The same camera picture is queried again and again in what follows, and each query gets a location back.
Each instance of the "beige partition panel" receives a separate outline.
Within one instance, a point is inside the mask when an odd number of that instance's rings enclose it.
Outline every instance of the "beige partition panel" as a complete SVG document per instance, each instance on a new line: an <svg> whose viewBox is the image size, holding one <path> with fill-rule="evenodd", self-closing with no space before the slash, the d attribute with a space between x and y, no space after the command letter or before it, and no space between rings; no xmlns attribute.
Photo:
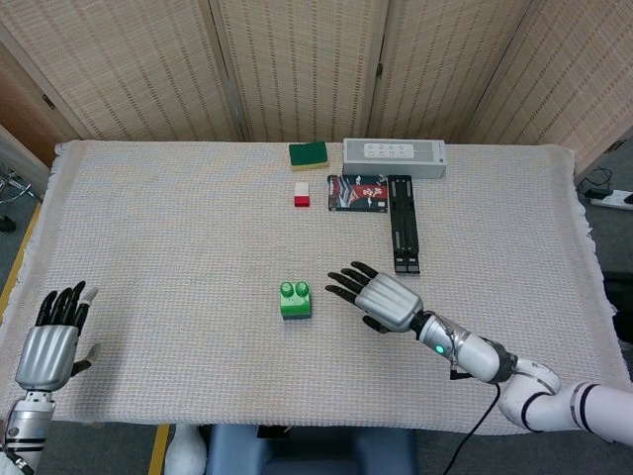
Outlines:
<svg viewBox="0 0 633 475"><path fill-rule="evenodd" d="M462 141L528 4L393 0L370 136Z"/></svg>
<svg viewBox="0 0 633 475"><path fill-rule="evenodd" d="M46 104L42 91L2 45L0 125L47 166L55 158L57 143L77 139L77 134Z"/></svg>
<svg viewBox="0 0 633 475"><path fill-rule="evenodd" d="M195 1L5 0L0 21L95 139L240 139Z"/></svg>
<svg viewBox="0 0 633 475"><path fill-rule="evenodd" d="M365 135L387 4L212 0L249 138L335 142Z"/></svg>
<svg viewBox="0 0 633 475"><path fill-rule="evenodd" d="M557 143L577 177L633 125L633 0L542 0L475 116L473 143Z"/></svg>

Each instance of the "power strip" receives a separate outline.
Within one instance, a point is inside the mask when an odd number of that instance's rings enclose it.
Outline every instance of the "power strip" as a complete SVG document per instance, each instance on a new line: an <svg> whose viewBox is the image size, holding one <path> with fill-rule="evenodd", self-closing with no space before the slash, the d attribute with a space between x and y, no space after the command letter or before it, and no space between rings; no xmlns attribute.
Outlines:
<svg viewBox="0 0 633 475"><path fill-rule="evenodd" d="M629 205L624 200L631 196L630 191L613 190L609 196L605 196L601 200L591 199L591 203L596 206L604 206L606 208L615 208L618 210L633 211L633 204Z"/></svg>
<svg viewBox="0 0 633 475"><path fill-rule="evenodd" d="M440 178L446 169L444 141L343 140L343 174Z"/></svg>

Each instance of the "white robotic arm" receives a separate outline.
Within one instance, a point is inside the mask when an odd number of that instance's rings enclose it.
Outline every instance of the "white robotic arm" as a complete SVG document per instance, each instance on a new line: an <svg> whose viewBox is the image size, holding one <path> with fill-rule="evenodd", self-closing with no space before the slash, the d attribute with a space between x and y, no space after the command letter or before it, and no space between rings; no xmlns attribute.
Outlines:
<svg viewBox="0 0 633 475"><path fill-rule="evenodd" d="M424 311L418 295L387 274L362 262L329 277L345 288L325 289L363 310L363 322L380 333L414 331L417 339L485 383L503 383L499 408L512 423L528 430L581 428L609 441L633 445L633 394L580 382L561 388L544 364L518 358L503 346L470 333L445 317Z"/></svg>

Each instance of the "blue chair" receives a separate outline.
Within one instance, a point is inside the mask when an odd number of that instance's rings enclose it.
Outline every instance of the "blue chair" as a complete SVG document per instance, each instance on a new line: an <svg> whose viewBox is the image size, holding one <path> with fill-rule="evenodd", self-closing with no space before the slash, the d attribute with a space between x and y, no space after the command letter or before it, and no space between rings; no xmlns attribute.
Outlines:
<svg viewBox="0 0 633 475"><path fill-rule="evenodd" d="M293 427L284 439L258 426L217 425L208 475L417 475L415 433L402 428Z"/></svg>

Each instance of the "robotic arm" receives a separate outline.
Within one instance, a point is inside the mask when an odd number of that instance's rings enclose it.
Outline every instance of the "robotic arm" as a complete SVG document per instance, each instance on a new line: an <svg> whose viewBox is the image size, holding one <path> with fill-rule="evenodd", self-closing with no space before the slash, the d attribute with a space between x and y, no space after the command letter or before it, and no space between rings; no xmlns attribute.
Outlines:
<svg viewBox="0 0 633 475"><path fill-rule="evenodd" d="M0 429L0 475L32 475L38 468L55 410L53 391L88 369L99 355L100 345L90 348L81 361L74 361L81 335L97 289L80 294L85 282L44 299L36 325L25 341L16 382L27 391L16 401Z"/></svg>
<svg viewBox="0 0 633 475"><path fill-rule="evenodd" d="M351 265L354 269L327 274L344 288L328 285L325 290L363 310L363 322L377 332L414 331L419 341L450 361L451 379L506 382L499 408L513 424L533 432L581 428L633 445L633 394L587 382L562 388L544 364L519 358L501 344L424 310L420 297L389 275L362 262Z"/></svg>

